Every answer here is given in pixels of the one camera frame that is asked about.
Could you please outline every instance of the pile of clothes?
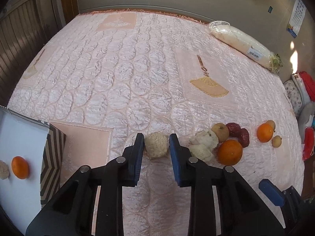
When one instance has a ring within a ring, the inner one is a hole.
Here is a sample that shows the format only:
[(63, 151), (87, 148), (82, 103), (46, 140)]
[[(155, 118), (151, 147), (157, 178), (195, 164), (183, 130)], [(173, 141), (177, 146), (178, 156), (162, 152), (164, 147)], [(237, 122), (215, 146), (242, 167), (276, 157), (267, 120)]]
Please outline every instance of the pile of clothes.
[(303, 147), (303, 160), (314, 153), (315, 81), (306, 72), (291, 75), (284, 83), (294, 114), (298, 120)]

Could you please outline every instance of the sunlight spot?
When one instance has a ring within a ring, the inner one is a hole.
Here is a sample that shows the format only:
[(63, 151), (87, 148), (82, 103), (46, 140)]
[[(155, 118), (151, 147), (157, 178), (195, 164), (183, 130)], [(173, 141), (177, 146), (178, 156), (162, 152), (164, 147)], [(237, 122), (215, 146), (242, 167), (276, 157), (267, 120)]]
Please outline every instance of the sunlight spot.
[(292, 69), (293, 69), (293, 74), (296, 73), (297, 71), (297, 51), (295, 50), (292, 54), (292, 56), (290, 57), (290, 62), (292, 64)]

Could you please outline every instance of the box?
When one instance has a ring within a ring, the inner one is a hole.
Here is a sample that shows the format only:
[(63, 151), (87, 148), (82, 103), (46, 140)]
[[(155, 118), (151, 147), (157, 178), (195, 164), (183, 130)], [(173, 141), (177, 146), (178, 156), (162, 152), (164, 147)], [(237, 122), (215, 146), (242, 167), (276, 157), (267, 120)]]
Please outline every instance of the box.
[[(65, 134), (53, 125), (0, 106), (0, 160), (10, 169), (9, 178), (0, 180), (0, 205), (23, 234), (59, 190), (65, 140)], [(27, 179), (13, 174), (15, 156), (29, 163)]]

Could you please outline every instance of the slatted wooden panel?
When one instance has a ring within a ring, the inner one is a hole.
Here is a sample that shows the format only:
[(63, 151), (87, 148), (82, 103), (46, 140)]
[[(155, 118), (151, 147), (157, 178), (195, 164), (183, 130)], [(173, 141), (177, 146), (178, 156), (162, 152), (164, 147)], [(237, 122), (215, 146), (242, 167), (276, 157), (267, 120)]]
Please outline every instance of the slatted wooden panel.
[(35, 0), (0, 21), (0, 105), (7, 106), (23, 72), (47, 41)]

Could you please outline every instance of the white vegetable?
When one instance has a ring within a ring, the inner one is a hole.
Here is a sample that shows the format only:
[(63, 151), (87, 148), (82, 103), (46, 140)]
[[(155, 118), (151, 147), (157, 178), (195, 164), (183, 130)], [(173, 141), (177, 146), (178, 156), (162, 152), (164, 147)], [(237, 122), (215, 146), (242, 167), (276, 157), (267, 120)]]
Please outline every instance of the white vegetable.
[(153, 132), (144, 138), (146, 152), (150, 159), (166, 155), (169, 148), (169, 139), (161, 132)]
[(193, 157), (197, 157), (206, 163), (215, 160), (212, 152), (203, 144), (191, 145), (188, 148)]
[(0, 160), (0, 178), (4, 180), (7, 179), (9, 175), (10, 175), (9, 166), (5, 162)]
[(210, 33), (217, 39), (235, 48), (271, 72), (278, 73), (280, 67), (282, 67), (278, 54), (272, 53), (256, 39), (229, 23), (214, 21), (209, 24), (209, 28)]
[(191, 139), (190, 143), (193, 145), (203, 144), (209, 150), (212, 150), (217, 147), (219, 139), (217, 135), (210, 129), (203, 130), (196, 133)]

